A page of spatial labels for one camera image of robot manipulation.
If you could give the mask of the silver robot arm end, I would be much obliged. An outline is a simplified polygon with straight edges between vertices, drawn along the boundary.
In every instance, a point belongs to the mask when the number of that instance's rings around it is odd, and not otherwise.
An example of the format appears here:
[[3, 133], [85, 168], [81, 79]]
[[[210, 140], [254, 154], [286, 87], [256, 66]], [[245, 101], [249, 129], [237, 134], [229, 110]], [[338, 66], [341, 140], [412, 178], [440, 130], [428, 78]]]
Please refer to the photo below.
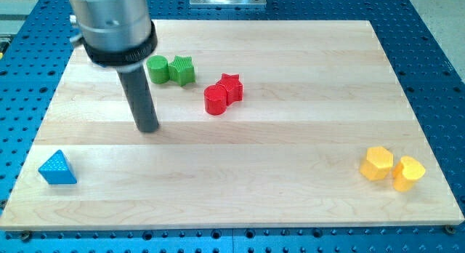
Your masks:
[[138, 69], [158, 40], [147, 0], [69, 0], [90, 60], [118, 72]]

